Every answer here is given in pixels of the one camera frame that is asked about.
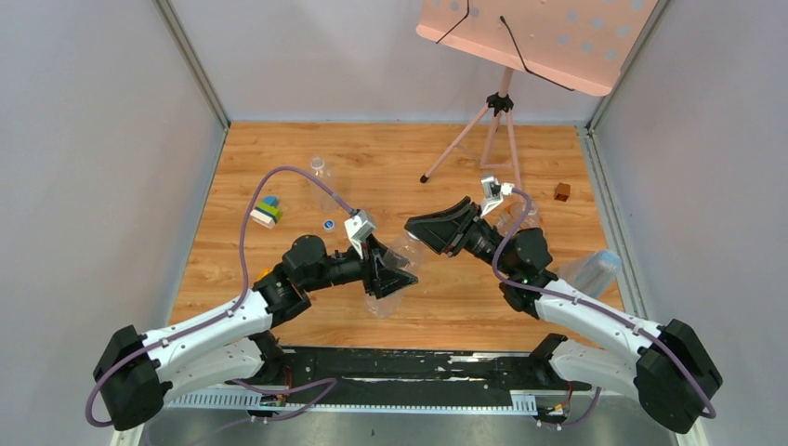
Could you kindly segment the clear bottle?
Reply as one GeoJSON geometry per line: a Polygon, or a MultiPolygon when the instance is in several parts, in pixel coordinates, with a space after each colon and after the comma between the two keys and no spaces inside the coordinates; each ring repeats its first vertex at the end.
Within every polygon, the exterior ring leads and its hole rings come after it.
{"type": "MultiPolygon", "coordinates": [[[[313,156],[310,160],[311,175],[317,178],[324,186],[332,191],[336,191],[335,178],[331,166],[325,158],[321,156],[313,156]]],[[[336,203],[331,193],[327,193],[323,188],[314,182],[309,182],[312,197],[316,206],[324,213],[333,213],[339,205],[336,203]]]]}
{"type": "Polygon", "coordinates": [[[407,231],[390,243],[378,262],[382,273],[380,290],[385,296],[365,297],[369,313],[379,319],[391,317],[409,293],[409,288],[418,283],[417,274],[425,258],[425,246],[407,231]]]}

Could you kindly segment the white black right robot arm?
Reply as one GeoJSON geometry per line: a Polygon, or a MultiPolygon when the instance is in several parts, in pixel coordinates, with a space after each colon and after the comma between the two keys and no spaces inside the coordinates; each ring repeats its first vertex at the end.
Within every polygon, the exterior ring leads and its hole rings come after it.
{"type": "Polygon", "coordinates": [[[660,324],[582,293],[549,270],[552,256],[542,230],[503,235],[469,198],[411,217],[405,229],[439,255],[467,251],[488,264],[515,311],[592,341],[584,346],[549,335],[530,364],[539,386],[565,380],[612,390],[636,400],[655,422],[679,434],[688,433],[699,418],[716,418],[712,398],[723,378],[696,331],[678,319],[660,324]]]}

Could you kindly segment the orange label plastic bottle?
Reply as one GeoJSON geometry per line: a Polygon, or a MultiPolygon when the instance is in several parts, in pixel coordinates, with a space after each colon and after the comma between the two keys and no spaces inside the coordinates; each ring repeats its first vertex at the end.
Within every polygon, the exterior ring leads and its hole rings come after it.
{"type": "Polygon", "coordinates": [[[515,202],[507,205],[499,213],[494,225],[498,233],[502,236],[511,234],[511,239],[514,239],[516,234],[522,230],[540,229],[543,226],[543,219],[538,211],[536,203],[531,204],[525,217],[523,217],[524,211],[524,202],[515,202]]]}

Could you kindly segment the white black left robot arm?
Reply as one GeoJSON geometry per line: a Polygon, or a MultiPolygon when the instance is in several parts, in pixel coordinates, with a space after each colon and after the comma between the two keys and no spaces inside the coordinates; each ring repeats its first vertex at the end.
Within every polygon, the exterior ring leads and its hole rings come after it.
{"type": "Polygon", "coordinates": [[[344,253],[328,253],[316,235],[301,236],[231,301],[146,333],[132,325],[117,330],[94,368],[85,417],[92,426],[124,431],[201,387],[252,376],[275,383],[285,361],[270,331],[308,309],[309,293],[360,282],[367,295],[387,298],[417,284],[408,264],[373,235],[344,253]]]}

